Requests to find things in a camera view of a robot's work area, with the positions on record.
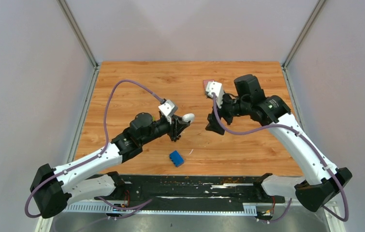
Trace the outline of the white earbud charging case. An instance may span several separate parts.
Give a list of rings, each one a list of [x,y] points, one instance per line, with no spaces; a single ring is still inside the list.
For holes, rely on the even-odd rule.
[[[182,121],[192,123],[195,120],[195,114],[188,113],[182,116]]]

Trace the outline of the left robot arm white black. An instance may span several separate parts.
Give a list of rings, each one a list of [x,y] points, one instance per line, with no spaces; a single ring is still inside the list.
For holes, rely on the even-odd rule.
[[[170,120],[161,115],[154,120],[146,112],[135,116],[122,133],[102,148],[78,160],[52,168],[46,163],[40,166],[30,186],[30,199],[34,199],[39,213],[30,218],[51,218],[62,212],[68,205],[90,198],[111,196],[119,200],[125,195],[125,186],[117,173],[111,172],[96,177],[95,174],[112,166],[133,159],[143,151],[143,145],[164,135],[177,141],[184,129],[194,121],[195,115],[173,115]]]

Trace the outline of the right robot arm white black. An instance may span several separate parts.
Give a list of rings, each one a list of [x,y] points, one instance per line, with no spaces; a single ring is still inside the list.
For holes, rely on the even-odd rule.
[[[223,135],[235,117],[249,116],[260,124],[261,130],[268,130],[283,144],[303,172],[302,177],[264,174],[253,189],[256,200],[265,202],[272,196],[296,198],[307,210],[315,212],[344,193],[351,171],[337,167],[313,144],[281,97],[266,96],[252,74],[236,78],[234,86],[235,95],[226,92],[219,82],[206,83],[204,92],[213,101],[206,130]]]

